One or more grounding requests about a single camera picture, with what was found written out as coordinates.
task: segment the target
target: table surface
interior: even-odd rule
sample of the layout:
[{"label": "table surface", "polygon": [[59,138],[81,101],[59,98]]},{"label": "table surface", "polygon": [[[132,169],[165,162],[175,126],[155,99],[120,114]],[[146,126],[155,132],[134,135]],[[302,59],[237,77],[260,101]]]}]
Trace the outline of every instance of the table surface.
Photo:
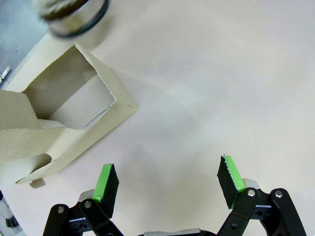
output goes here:
[{"label": "table surface", "polygon": [[[42,234],[54,204],[93,189],[105,163],[120,180],[112,220],[125,235],[217,232],[229,214],[222,154],[265,192],[287,189],[315,234],[314,11],[311,0],[118,0],[87,34],[46,36],[33,61],[76,41],[115,70],[139,111],[45,186],[3,191],[26,234]],[[244,235],[265,231],[251,221]]]}]

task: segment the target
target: open box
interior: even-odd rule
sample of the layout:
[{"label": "open box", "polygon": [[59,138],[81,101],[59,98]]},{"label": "open box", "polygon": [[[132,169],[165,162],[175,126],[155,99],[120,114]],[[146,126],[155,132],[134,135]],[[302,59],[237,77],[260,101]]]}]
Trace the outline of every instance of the open box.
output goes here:
[{"label": "open box", "polygon": [[0,100],[0,188],[59,172],[137,111],[113,70],[79,45]]}]

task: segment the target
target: green tape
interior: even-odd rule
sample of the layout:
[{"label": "green tape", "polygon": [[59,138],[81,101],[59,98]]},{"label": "green tape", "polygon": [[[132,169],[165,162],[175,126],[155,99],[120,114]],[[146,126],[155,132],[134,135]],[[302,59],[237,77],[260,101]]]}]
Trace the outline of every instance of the green tape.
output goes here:
[{"label": "green tape", "polygon": [[246,185],[240,175],[240,173],[238,172],[233,160],[231,156],[224,156],[226,165],[227,165],[227,169],[232,177],[232,180],[234,182],[235,188],[237,189],[238,192],[242,192],[245,188]]},{"label": "green tape", "polygon": [[101,198],[104,197],[104,192],[106,188],[106,184],[108,181],[109,173],[112,169],[111,164],[103,165],[102,171],[99,175],[94,193],[93,193],[93,199],[100,203]]}]

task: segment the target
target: white tabletop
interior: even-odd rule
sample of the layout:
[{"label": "white tabletop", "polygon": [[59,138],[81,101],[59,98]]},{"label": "white tabletop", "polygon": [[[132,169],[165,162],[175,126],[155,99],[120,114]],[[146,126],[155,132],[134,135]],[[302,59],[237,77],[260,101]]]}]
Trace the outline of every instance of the white tabletop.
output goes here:
[{"label": "white tabletop", "polygon": [[[216,233],[229,214],[222,154],[265,192],[287,189],[315,234],[314,11],[311,0],[116,0],[87,34],[46,37],[75,40],[114,68],[139,111],[45,186],[3,191],[26,234],[41,235],[54,204],[94,188],[105,163],[120,180],[112,220],[126,236]],[[265,231],[252,220],[244,235]]]}]

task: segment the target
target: green gripper pad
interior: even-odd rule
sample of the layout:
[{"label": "green gripper pad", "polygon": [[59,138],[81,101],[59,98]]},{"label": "green gripper pad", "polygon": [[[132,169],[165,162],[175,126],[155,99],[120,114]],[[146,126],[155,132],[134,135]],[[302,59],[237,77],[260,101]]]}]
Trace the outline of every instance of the green gripper pad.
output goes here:
[{"label": "green gripper pad", "polygon": [[113,216],[118,184],[114,164],[103,165],[92,198],[100,204],[108,218]]},{"label": "green gripper pad", "polygon": [[229,209],[234,204],[239,194],[246,188],[231,156],[222,156],[218,171],[219,182]]}]

